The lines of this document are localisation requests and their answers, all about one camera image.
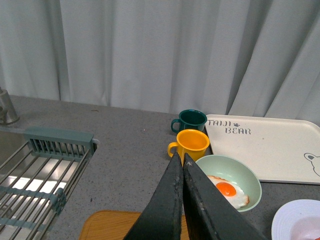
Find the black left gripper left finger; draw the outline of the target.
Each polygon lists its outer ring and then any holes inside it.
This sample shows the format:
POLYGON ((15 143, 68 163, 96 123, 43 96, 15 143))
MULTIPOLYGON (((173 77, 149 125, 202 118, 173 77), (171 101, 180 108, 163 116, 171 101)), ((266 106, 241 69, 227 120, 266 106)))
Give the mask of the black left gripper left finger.
POLYGON ((125 240, 179 240, 182 232, 183 167, 175 153, 148 205, 125 240))

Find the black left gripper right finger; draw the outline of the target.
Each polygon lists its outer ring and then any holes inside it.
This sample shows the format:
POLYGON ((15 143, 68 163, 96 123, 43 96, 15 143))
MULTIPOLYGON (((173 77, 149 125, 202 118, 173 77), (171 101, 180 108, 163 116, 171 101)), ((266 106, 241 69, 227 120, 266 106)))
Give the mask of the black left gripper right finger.
POLYGON ((183 177, 183 207, 189 239, 267 239, 226 200, 187 153, 183 177))

